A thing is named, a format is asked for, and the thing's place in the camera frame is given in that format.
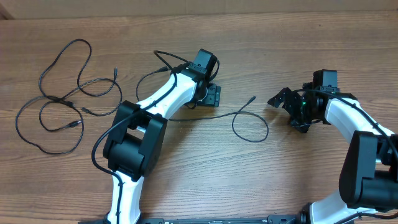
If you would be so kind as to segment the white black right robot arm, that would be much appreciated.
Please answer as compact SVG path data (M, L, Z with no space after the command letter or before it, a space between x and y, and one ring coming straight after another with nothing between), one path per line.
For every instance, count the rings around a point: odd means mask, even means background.
M284 223L354 223L372 217L394 220L397 214L397 134L362 109L358 99L338 88L335 70L318 70L298 90L281 89L268 105L283 107L301 133L316 123L333 125L349 144L338 190L309 203Z

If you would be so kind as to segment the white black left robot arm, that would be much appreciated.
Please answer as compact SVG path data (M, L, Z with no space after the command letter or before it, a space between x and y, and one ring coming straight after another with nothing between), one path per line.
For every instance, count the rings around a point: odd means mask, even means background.
M105 223L137 223L142 186L159 160L169 119L187 103L218 106L219 87L210 82L220 62L204 49L193 61L172 68L169 80L137 103L124 101L116 112L103 156L113 176L113 200Z

